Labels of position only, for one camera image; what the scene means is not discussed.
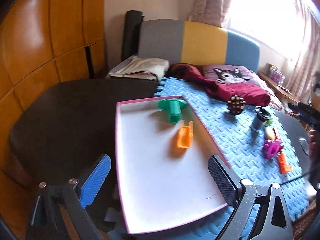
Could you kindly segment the person's right hand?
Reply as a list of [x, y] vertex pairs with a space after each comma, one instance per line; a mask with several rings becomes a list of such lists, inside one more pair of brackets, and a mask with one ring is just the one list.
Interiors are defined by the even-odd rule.
[[319, 190], [319, 131], [311, 130], [309, 139], [309, 158], [311, 160], [309, 181], [316, 190]]

